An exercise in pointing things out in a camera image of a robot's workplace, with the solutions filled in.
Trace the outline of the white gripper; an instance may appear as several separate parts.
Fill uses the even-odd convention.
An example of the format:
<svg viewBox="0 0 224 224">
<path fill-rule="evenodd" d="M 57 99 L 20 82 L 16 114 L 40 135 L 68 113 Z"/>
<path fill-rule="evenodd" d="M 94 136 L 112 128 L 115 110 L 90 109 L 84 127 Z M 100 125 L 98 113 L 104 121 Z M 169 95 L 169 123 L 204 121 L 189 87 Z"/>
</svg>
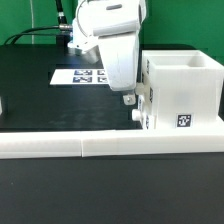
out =
<svg viewBox="0 0 224 224">
<path fill-rule="evenodd" d="M 98 46 L 110 88 L 124 91 L 125 104 L 135 104 L 139 39 L 135 32 L 100 37 Z"/>
</svg>

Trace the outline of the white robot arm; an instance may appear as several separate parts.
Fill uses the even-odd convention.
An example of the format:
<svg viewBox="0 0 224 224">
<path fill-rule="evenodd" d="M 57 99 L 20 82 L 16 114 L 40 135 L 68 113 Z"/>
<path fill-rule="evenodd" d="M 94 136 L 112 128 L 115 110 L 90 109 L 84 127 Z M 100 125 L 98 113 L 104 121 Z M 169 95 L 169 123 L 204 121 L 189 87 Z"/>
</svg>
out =
<svg viewBox="0 0 224 224">
<path fill-rule="evenodd" d="M 69 50 L 90 63 L 102 61 L 109 87 L 136 102 L 139 32 L 146 0 L 78 0 Z"/>
</svg>

